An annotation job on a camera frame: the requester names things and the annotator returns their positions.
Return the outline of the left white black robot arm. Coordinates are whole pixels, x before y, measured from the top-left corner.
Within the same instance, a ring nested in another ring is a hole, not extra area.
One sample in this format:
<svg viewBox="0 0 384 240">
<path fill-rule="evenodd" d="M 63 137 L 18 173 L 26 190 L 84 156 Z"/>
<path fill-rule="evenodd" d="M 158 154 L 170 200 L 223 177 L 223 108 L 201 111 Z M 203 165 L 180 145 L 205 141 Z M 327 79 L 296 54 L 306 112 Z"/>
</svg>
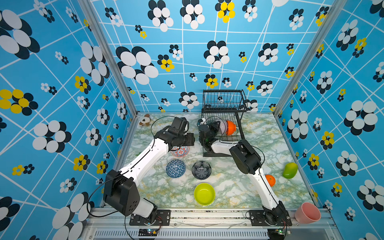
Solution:
<svg viewBox="0 0 384 240">
<path fill-rule="evenodd" d="M 134 214 L 154 222 L 158 207 L 140 196 L 138 185 L 152 166 L 174 147 L 194 145 L 194 134 L 188 130 L 186 118 L 173 117 L 172 124 L 154 134 L 148 147 L 132 162 L 118 171 L 109 171 L 105 180 L 104 202 L 124 216 Z"/>
</svg>

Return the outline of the red white patterned bowl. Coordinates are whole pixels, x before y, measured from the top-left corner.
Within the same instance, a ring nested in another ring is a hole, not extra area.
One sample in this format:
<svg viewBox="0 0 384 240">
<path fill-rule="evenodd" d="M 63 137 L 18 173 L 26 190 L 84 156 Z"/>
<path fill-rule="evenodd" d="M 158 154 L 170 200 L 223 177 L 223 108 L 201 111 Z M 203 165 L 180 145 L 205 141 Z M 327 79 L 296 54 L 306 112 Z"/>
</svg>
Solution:
<svg viewBox="0 0 384 240">
<path fill-rule="evenodd" d="M 183 158 L 185 157 L 190 151 L 190 147 L 174 147 L 171 150 L 171 154 L 176 158 Z"/>
</svg>

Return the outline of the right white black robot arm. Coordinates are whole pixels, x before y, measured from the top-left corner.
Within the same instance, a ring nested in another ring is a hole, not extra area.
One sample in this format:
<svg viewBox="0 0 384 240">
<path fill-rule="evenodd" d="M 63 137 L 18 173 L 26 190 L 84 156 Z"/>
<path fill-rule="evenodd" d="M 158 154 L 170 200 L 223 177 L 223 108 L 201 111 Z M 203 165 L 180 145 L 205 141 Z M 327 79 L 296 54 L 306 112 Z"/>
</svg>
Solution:
<svg viewBox="0 0 384 240">
<path fill-rule="evenodd" d="M 219 137 L 221 122 L 222 120 L 209 123 L 206 119 L 198 121 L 199 142 L 202 147 L 210 154 L 231 156 L 237 168 L 251 179 L 261 198 L 268 225 L 276 226 L 282 222 L 286 226 L 291 226 L 288 211 L 272 190 L 264 174 L 265 156 L 260 156 L 245 139 L 238 142 L 222 142 Z"/>
</svg>

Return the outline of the lilac plastic bowl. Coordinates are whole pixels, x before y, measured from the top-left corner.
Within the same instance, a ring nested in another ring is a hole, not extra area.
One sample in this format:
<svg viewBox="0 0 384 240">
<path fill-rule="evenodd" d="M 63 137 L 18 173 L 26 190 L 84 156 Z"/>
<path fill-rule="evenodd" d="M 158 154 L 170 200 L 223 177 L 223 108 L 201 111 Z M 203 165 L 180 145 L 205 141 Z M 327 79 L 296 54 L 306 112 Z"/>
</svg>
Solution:
<svg viewBox="0 0 384 240">
<path fill-rule="evenodd" d="M 225 136 L 228 131 L 228 123 L 225 120 L 218 120 L 219 122 L 219 133 L 220 135 Z"/>
</svg>

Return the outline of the lime green bowl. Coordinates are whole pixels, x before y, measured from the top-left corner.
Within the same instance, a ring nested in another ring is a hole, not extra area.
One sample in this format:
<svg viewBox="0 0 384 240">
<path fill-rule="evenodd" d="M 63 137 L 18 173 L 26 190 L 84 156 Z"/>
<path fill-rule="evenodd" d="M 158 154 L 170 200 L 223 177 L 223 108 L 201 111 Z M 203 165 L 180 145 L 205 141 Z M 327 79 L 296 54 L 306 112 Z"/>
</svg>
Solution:
<svg viewBox="0 0 384 240">
<path fill-rule="evenodd" d="M 208 206 L 215 200 L 216 192 L 208 183 L 201 183 L 194 190 L 194 198 L 196 202 L 202 206 Z"/>
</svg>

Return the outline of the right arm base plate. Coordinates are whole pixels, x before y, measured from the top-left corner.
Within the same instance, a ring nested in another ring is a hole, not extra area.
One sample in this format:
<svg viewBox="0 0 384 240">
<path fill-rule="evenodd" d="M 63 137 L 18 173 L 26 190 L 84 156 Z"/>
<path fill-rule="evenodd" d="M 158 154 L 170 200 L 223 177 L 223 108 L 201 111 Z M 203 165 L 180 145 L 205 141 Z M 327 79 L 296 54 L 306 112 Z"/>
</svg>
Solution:
<svg viewBox="0 0 384 240">
<path fill-rule="evenodd" d="M 251 221 L 253 227 L 286 227 L 292 226 L 292 219 L 289 212 L 280 214 L 277 217 L 264 210 L 249 210 L 246 218 Z"/>
</svg>

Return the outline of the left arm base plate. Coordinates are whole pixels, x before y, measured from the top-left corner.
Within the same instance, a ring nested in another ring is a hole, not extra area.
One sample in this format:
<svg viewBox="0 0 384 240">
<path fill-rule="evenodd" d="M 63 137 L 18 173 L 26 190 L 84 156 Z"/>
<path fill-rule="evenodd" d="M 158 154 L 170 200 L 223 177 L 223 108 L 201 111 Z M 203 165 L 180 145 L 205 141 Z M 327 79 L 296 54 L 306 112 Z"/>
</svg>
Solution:
<svg viewBox="0 0 384 240">
<path fill-rule="evenodd" d="M 157 210 L 153 221 L 143 218 L 139 215 L 132 215 L 130 218 L 130 226 L 169 226 L 171 220 L 171 210 Z"/>
</svg>

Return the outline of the orange plastic bowl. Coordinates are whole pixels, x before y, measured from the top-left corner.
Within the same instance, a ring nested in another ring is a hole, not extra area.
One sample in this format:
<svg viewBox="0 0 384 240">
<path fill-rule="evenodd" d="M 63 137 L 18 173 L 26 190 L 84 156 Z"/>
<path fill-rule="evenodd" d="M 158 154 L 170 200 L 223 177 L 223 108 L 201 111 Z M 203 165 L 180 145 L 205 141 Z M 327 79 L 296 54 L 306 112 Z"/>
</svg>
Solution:
<svg viewBox="0 0 384 240">
<path fill-rule="evenodd" d="M 237 127 L 236 127 L 235 123 L 230 121 L 230 120 L 227 120 L 226 122 L 227 122 L 226 135 L 231 136 L 236 132 Z"/>
</svg>

